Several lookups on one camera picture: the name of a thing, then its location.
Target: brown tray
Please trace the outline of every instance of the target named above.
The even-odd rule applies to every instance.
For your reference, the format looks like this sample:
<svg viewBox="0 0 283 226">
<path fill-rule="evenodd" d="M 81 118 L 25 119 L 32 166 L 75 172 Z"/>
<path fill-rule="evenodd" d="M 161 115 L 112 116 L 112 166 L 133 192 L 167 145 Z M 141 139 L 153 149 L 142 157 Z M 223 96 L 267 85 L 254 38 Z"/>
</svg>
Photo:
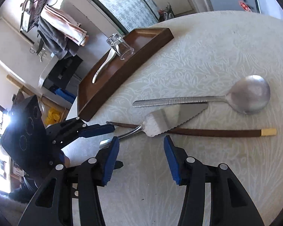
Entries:
<svg viewBox="0 0 283 226">
<path fill-rule="evenodd" d="M 116 56 L 92 83 L 92 78 L 106 60 L 109 51 L 93 66 L 78 88 L 78 116 L 89 121 L 106 100 L 160 48 L 173 39 L 169 28 L 134 29 L 124 37 L 134 48 L 130 58 Z"/>
</svg>

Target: upside-down glass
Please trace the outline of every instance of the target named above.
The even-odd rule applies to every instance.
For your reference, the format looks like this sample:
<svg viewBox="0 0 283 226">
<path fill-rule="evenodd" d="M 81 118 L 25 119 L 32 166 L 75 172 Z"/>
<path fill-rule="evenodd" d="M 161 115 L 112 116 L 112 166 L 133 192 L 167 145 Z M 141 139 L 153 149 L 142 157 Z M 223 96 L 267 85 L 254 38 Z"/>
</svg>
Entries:
<svg viewBox="0 0 283 226">
<path fill-rule="evenodd" d="M 121 60 L 128 58 L 134 53 L 134 48 L 130 47 L 119 34 L 114 33 L 107 39 L 107 43 L 118 54 Z"/>
</svg>

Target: serrated blade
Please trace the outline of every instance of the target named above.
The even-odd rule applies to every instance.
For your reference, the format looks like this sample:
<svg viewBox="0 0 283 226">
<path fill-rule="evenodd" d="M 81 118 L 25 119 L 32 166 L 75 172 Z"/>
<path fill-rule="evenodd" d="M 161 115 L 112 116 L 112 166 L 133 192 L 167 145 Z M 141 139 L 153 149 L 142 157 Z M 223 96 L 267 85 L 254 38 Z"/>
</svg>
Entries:
<svg viewBox="0 0 283 226">
<path fill-rule="evenodd" d="M 173 129 L 208 107 L 207 103 L 172 105 L 146 115 L 142 129 L 148 137 L 154 137 Z"/>
</svg>

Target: chopstick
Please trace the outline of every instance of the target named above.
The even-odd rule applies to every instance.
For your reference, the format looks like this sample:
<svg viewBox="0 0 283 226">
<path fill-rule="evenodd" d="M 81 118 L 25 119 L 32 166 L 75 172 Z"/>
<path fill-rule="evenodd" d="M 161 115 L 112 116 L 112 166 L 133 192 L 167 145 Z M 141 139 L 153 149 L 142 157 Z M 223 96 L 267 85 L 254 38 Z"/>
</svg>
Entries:
<svg viewBox="0 0 283 226">
<path fill-rule="evenodd" d="M 106 121 L 107 124 L 112 124 L 118 127 L 136 128 L 138 125 L 126 124 L 119 122 Z M 201 136 L 201 137 L 225 137 L 225 138 L 251 138 L 262 136 L 274 136 L 277 134 L 277 129 L 266 128 L 259 130 L 208 130 L 208 129 L 187 129 L 187 128 L 173 128 L 166 133 L 187 135 L 187 136 Z"/>
</svg>

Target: wire basket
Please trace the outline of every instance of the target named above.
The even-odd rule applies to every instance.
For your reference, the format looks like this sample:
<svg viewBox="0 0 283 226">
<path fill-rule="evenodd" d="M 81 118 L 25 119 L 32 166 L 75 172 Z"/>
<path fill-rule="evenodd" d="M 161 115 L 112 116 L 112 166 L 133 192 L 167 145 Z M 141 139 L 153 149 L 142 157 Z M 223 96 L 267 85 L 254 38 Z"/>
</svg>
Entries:
<svg viewBox="0 0 283 226">
<path fill-rule="evenodd" d="M 40 14 L 47 0 L 25 0 L 22 5 L 20 30 L 29 32 L 39 22 Z"/>
</svg>

